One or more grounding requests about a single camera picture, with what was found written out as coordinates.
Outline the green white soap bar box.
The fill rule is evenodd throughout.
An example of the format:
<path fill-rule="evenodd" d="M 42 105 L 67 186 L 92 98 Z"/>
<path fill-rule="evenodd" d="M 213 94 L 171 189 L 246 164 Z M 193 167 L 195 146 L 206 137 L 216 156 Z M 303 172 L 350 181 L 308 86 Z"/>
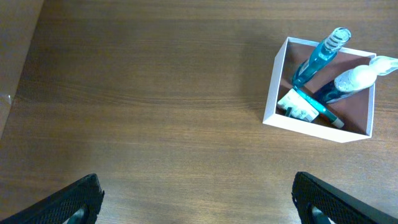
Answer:
<path fill-rule="evenodd" d="M 277 102 L 277 107 L 285 111 L 288 111 L 290 108 L 288 117 L 310 123 L 319 115 L 319 112 L 294 89 L 290 89 Z"/>

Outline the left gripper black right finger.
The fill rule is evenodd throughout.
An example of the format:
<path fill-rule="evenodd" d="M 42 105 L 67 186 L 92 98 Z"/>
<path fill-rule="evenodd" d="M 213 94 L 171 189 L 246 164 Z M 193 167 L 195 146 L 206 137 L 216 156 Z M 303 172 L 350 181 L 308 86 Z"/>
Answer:
<path fill-rule="evenodd" d="M 397 223 L 397 218 L 308 172 L 296 173 L 292 201 L 302 223 Z"/>

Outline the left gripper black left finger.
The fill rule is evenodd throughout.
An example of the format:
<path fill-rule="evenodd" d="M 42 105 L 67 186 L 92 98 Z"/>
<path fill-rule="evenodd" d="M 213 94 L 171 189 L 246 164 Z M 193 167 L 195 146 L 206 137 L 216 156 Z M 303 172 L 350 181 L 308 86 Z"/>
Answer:
<path fill-rule="evenodd" d="M 103 199 L 98 176 L 89 174 L 1 223 L 95 223 Z"/>

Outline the dark blue pump soap bottle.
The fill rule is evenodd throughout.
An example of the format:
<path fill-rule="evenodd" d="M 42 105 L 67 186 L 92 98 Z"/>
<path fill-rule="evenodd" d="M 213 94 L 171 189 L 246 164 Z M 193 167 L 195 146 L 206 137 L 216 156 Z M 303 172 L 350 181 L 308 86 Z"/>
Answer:
<path fill-rule="evenodd" d="M 377 56 L 368 65 L 359 65 L 338 75 L 313 94 L 322 104 L 332 104 L 372 86 L 378 76 L 397 70 L 397 59 Z"/>

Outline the teal mouthwash bottle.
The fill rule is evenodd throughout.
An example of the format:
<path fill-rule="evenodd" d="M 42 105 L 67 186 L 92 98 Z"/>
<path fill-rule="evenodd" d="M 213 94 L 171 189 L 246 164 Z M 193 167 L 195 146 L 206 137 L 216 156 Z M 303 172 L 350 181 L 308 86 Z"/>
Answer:
<path fill-rule="evenodd" d="M 340 49 L 351 39 L 351 31 L 345 27 L 337 27 L 328 37 L 322 40 L 311 56 L 304 61 L 292 77 L 293 87 L 301 88 L 315 74 L 328 65 Z"/>

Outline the teal toothpaste tube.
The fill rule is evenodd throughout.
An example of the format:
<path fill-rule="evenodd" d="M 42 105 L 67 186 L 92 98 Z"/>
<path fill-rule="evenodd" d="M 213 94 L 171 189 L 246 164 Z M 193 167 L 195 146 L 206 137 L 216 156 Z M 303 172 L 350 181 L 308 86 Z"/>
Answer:
<path fill-rule="evenodd" d="M 329 122 L 336 128 L 341 129 L 345 124 L 342 120 L 337 117 L 334 113 L 332 113 L 329 109 L 319 103 L 317 100 L 314 100 L 312 97 L 308 96 L 302 90 L 298 89 L 296 86 L 293 89 L 305 100 L 307 101 L 312 107 L 314 107 L 320 114 L 326 117 Z"/>

